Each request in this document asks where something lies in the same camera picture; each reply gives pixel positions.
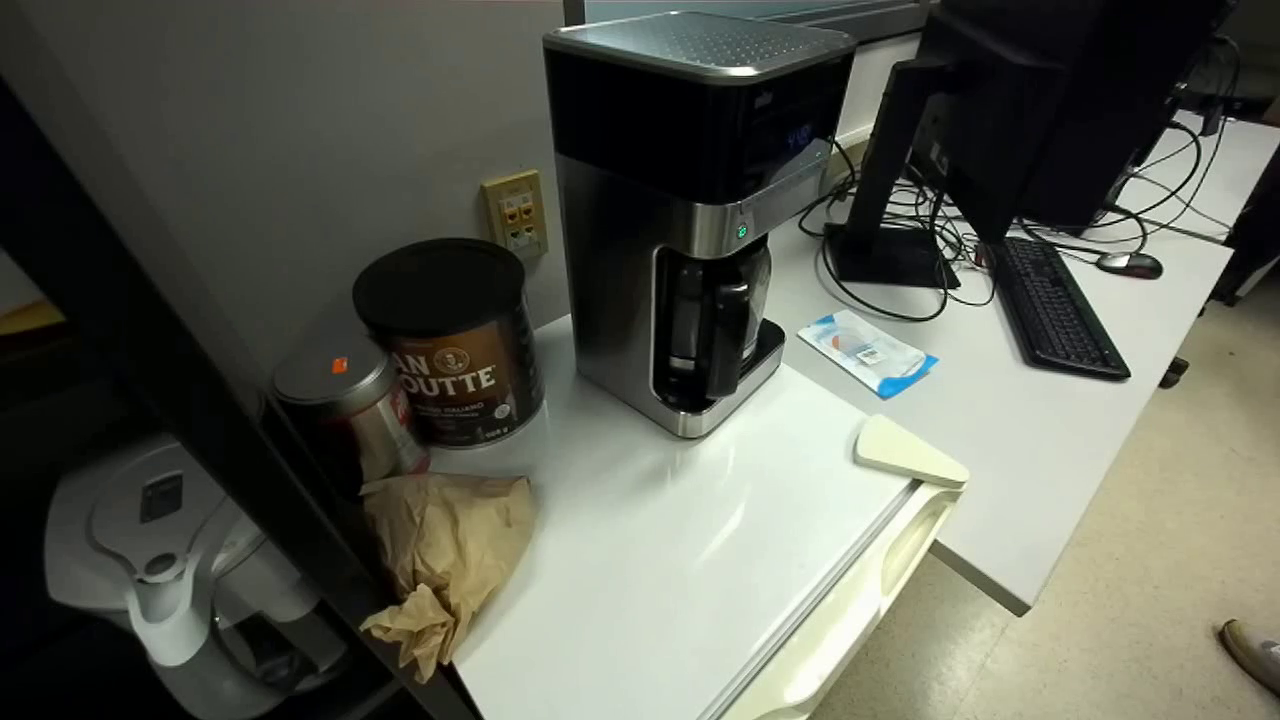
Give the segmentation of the beige wall outlet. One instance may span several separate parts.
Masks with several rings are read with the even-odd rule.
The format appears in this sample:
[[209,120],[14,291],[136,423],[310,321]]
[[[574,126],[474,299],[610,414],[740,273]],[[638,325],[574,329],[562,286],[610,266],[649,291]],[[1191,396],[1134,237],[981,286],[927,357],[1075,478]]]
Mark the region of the beige wall outlet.
[[544,194],[539,172],[506,172],[479,184],[492,239],[537,266],[544,258]]

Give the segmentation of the white mini fridge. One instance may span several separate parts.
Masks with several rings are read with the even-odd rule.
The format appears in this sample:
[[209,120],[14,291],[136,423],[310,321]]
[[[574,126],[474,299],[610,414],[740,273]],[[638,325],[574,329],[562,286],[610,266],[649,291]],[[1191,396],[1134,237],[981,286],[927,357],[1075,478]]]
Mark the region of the white mini fridge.
[[783,370],[703,442],[574,377],[537,332],[539,416],[458,478],[532,484],[524,560],[454,654],[484,720],[807,720],[955,494],[864,469],[864,416]]

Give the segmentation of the steel canister with lid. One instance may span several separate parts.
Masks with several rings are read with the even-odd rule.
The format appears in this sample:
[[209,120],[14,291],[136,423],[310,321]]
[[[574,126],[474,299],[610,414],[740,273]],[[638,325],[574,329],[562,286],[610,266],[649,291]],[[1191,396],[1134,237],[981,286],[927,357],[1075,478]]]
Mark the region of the steel canister with lid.
[[392,362],[360,332],[300,341],[275,363],[273,394],[352,494],[427,463]]

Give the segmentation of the black keyboard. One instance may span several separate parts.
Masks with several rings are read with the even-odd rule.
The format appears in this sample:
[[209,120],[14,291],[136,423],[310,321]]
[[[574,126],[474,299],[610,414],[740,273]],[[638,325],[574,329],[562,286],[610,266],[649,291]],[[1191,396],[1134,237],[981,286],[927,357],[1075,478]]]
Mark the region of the black keyboard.
[[1128,379],[1128,363],[1053,246],[1001,239],[989,247],[991,286],[1019,357],[1033,370]]

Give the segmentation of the black computer mouse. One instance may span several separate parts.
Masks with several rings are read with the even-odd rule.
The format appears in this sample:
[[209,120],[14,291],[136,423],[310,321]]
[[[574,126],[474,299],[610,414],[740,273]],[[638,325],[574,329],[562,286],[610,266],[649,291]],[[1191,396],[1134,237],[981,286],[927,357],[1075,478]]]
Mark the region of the black computer mouse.
[[1101,273],[1128,278],[1128,280],[1161,280],[1162,266],[1151,251],[1103,251],[1094,260]]

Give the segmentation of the white office desk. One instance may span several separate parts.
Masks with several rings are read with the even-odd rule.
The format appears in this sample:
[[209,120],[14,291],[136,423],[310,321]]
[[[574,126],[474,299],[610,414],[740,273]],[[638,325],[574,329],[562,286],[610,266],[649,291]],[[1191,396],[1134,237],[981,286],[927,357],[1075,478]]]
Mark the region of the white office desk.
[[[884,303],[884,316],[868,312],[868,325],[936,357],[921,386],[880,401],[798,341],[805,325],[848,310],[848,295],[829,286],[807,231],[783,229],[777,237],[773,316],[789,329],[783,362],[861,414],[887,414],[966,463],[971,480],[941,533],[941,556],[1007,612],[1022,616],[1039,601],[1114,454],[1229,269],[1229,229],[1276,148],[1280,132],[1271,126],[1222,120],[1203,137],[1199,117],[1180,113],[1128,178],[1114,213],[1083,237],[1039,229],[1063,251],[1068,273],[1128,362],[1128,379],[1029,370],[989,273],[958,260],[958,288],[946,310],[922,288],[861,286],[864,299]],[[1162,278],[1101,273],[1103,251],[1151,251]]]

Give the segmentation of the blue wet wipes pack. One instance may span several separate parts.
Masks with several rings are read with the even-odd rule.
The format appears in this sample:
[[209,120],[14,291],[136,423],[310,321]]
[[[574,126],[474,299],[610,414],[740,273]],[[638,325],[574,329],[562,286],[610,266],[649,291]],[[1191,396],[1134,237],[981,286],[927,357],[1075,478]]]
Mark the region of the blue wet wipes pack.
[[798,341],[880,401],[895,401],[936,370],[930,354],[887,337],[848,310],[805,325]]

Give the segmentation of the white water filter pitcher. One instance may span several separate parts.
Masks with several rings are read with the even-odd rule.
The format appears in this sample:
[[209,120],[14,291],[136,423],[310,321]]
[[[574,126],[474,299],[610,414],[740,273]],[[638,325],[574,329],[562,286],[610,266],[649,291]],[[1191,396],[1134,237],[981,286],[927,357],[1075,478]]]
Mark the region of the white water filter pitcher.
[[326,685],[346,658],[306,576],[173,438],[54,484],[42,589],[132,632],[195,720],[261,720]]

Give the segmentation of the black and steel coffeemaker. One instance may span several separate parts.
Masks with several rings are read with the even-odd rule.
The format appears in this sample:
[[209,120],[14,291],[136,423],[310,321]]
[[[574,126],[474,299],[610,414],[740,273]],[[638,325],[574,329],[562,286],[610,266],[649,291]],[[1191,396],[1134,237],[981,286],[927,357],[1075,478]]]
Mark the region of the black and steel coffeemaker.
[[712,12],[572,25],[544,41],[574,373],[652,423],[717,433],[777,370],[763,316],[740,390],[701,414],[655,394],[655,258],[725,260],[829,188],[850,41]]

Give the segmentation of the black shelving unit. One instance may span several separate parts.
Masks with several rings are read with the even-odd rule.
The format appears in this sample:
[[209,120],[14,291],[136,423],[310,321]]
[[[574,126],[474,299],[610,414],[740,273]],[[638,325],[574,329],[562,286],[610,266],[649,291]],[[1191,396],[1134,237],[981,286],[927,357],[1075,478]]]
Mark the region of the black shelving unit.
[[384,665],[387,680],[427,720],[479,720],[452,668],[417,685],[392,650],[360,632],[360,621],[392,601],[392,584],[355,503],[334,498],[334,484],[269,401],[269,390],[215,362],[193,337],[8,83],[0,83],[0,239],[148,416],[319,589],[325,603]]

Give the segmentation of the brown coffee can black lid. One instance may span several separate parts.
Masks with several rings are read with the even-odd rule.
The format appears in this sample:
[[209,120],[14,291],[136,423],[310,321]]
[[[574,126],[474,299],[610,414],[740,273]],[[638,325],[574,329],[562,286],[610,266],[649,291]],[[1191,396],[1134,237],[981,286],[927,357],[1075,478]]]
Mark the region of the brown coffee can black lid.
[[352,286],[423,444],[473,448],[524,429],[544,401],[524,316],[524,266],[492,239],[417,239]]

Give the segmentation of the black computer monitor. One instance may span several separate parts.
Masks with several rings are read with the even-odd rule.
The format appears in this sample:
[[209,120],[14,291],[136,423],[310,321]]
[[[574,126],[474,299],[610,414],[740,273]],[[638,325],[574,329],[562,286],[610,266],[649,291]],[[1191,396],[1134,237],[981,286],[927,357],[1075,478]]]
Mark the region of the black computer monitor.
[[1176,83],[1231,0],[941,0],[900,60],[844,223],[840,280],[952,288],[927,229],[887,229],[907,160],[941,160],[941,194],[981,239],[1013,219],[1080,231],[1161,140]]

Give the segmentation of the glass coffee carafe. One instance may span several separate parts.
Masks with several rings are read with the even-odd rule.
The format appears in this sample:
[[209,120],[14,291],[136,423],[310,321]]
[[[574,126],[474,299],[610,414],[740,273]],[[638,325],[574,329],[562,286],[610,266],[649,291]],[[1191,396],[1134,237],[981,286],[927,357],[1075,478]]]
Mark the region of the glass coffee carafe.
[[733,396],[761,343],[773,258],[750,246],[725,260],[655,258],[655,394],[701,414]]

